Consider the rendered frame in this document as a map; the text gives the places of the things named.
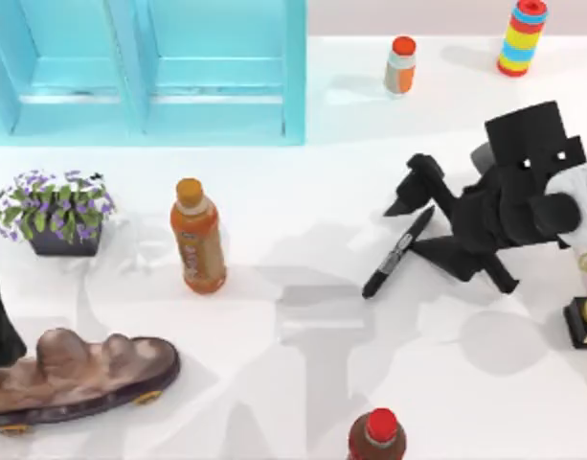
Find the black marker pen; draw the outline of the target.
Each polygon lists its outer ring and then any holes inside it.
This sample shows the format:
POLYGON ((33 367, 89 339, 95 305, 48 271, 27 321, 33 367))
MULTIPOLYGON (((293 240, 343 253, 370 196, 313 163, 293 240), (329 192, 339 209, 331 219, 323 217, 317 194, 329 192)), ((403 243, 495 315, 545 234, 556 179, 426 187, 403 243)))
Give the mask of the black marker pen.
POLYGON ((419 235, 425 230, 434 212, 434 206, 426 208, 416 218, 411 227, 399 238, 394 248, 388 253, 363 286, 361 295, 364 299, 371 299, 376 295, 388 277, 400 264, 405 254, 411 249, 419 235))

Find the small orange grey bottle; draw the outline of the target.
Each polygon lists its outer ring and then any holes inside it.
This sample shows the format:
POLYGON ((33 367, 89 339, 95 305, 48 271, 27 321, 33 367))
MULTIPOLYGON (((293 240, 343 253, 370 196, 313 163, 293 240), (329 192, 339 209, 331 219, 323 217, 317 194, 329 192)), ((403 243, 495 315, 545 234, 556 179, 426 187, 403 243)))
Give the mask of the small orange grey bottle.
POLYGON ((402 95, 412 88, 416 50, 416 42, 408 35, 399 35, 393 40, 384 77, 384 85, 392 94, 402 95))

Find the gold trophy with black base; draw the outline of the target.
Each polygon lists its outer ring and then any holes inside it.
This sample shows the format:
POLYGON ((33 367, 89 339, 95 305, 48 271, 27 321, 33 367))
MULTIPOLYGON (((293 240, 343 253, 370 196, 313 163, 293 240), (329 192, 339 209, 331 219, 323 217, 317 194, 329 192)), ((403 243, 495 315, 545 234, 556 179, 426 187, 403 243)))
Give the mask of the gold trophy with black base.
POLYGON ((563 309, 572 344, 587 349, 587 247, 575 251, 577 267, 586 292, 574 297, 563 309))

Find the stack of coloured rings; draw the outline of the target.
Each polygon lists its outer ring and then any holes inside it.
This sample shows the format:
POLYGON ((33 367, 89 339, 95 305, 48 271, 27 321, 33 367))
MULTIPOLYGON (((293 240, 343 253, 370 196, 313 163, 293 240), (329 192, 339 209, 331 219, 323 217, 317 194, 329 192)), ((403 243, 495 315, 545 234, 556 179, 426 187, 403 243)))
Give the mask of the stack of coloured rings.
POLYGON ((503 75, 516 78, 529 71, 547 17, 548 6, 543 0, 517 0, 496 61, 503 75))

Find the brown bottle with red cap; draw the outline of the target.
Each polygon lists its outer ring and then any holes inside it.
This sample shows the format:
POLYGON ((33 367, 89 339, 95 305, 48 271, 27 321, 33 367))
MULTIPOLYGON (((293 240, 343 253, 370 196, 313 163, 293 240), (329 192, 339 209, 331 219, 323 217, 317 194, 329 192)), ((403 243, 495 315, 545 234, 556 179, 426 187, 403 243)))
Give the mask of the brown bottle with red cap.
POLYGON ((406 448, 407 435, 395 413, 379 407, 352 424, 347 460, 403 460, 406 448))

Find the orange drink bottle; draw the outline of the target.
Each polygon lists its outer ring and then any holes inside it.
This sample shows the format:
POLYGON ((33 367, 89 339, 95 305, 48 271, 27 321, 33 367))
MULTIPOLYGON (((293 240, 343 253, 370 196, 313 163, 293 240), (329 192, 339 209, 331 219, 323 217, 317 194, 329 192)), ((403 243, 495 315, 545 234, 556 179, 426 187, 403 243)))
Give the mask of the orange drink bottle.
POLYGON ((218 211, 196 178, 181 179, 175 191, 169 221, 182 261, 184 281, 196 293, 216 292, 227 276, 218 211))

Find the light blue rack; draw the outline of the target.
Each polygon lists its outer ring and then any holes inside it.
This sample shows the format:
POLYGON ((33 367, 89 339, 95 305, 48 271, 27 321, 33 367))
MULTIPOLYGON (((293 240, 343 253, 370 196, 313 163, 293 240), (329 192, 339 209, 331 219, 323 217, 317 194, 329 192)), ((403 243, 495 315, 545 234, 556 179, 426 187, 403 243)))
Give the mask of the light blue rack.
POLYGON ((300 145, 306 0, 0 0, 0 146, 300 145))

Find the purple flower plant pot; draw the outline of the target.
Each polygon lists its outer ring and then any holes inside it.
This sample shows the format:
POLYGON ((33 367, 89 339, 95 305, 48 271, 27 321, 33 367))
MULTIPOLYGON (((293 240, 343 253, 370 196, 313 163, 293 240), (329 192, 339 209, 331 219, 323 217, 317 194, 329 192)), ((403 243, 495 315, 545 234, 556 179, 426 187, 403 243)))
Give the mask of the purple flower plant pot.
POLYGON ((0 234, 43 257, 93 257, 116 212, 103 175, 30 170, 0 191, 0 234))

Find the brown bread loaf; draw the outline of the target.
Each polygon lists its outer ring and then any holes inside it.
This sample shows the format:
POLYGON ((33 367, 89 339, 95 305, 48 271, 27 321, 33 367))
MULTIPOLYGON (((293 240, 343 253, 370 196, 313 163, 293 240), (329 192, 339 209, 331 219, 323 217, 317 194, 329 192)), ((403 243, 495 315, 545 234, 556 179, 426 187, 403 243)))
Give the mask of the brown bread loaf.
POLYGON ((34 356, 0 367, 0 413, 104 396, 170 363, 161 342, 132 338, 113 333, 91 343, 69 329, 47 331, 34 356))

